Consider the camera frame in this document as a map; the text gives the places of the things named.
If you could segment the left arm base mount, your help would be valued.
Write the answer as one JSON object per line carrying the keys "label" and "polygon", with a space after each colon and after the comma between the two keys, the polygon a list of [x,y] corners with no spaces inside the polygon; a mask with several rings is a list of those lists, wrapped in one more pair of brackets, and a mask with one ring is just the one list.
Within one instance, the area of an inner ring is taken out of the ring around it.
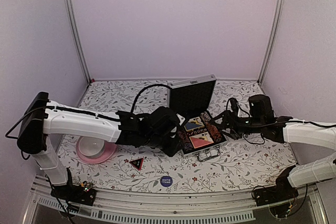
{"label": "left arm base mount", "polygon": [[72,182],[72,175],[69,168],[66,168],[68,180],[65,185],[51,186],[51,196],[63,199],[66,202],[74,202],[82,205],[93,206],[96,199],[97,191],[93,188],[93,184],[84,181],[80,185]]}

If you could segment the blue peach chip stack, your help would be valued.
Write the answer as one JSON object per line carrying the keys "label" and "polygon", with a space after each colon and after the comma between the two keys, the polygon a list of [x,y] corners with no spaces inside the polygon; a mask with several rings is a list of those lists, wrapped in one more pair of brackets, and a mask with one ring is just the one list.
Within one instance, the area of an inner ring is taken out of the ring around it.
{"label": "blue peach chip stack", "polygon": [[212,125],[212,116],[208,112],[203,112],[200,114],[200,118],[203,120],[204,124]]}

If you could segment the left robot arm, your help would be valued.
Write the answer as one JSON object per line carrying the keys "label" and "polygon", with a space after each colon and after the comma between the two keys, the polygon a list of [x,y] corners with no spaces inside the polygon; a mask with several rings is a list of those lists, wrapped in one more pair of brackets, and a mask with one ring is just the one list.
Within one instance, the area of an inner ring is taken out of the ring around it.
{"label": "left robot arm", "polygon": [[182,148],[177,132],[184,123],[184,117],[164,106],[151,113],[103,113],[59,104],[50,100],[47,92],[40,92],[5,137],[16,140],[18,148],[35,159],[58,192],[73,200],[78,188],[71,183],[71,174],[51,146],[51,134],[158,148],[172,157]]}

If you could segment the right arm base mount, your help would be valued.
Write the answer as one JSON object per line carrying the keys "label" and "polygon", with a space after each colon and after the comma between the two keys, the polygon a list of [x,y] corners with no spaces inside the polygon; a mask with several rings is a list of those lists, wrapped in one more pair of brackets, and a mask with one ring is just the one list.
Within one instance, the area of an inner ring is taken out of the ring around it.
{"label": "right arm base mount", "polygon": [[292,187],[288,180],[289,173],[294,168],[295,166],[290,166],[284,169],[276,178],[276,184],[274,186],[256,186],[251,191],[251,196],[255,200],[257,206],[273,204],[298,197],[299,193],[297,189]]}

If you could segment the black triangle button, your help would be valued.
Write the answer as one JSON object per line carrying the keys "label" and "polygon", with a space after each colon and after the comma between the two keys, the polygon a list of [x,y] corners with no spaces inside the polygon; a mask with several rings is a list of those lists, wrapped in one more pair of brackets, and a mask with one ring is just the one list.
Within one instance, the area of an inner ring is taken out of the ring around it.
{"label": "black triangle button", "polygon": [[143,165],[144,158],[138,158],[132,161],[129,161],[129,164],[134,167],[136,170],[141,170]]}

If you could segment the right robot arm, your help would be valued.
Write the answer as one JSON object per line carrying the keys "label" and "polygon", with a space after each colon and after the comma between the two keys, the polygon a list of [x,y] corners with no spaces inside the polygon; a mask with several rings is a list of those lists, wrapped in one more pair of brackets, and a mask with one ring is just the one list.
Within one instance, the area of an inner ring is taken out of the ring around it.
{"label": "right robot arm", "polygon": [[[228,100],[226,109],[212,118],[210,123],[232,139],[240,139],[246,134],[259,133],[263,138],[276,143],[301,143],[335,150],[335,124],[319,123],[295,119],[291,116],[275,117],[268,96],[250,96],[249,116],[240,117],[240,107],[235,98]],[[276,201],[284,200],[292,188],[305,184],[323,182],[335,178],[335,153],[307,163],[286,168],[276,179],[271,196]]]}

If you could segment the orange black chip roll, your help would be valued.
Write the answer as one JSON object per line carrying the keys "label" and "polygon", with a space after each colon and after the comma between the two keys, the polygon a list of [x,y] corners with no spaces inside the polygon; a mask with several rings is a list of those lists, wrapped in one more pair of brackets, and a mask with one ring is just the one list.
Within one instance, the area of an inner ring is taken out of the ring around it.
{"label": "orange black chip roll", "polygon": [[219,143],[223,140],[222,135],[219,132],[219,130],[217,129],[217,127],[215,127],[214,125],[209,124],[209,123],[206,124],[206,127],[207,127],[207,130],[208,130],[209,134],[211,135],[211,137],[212,137],[212,139],[215,143]]}

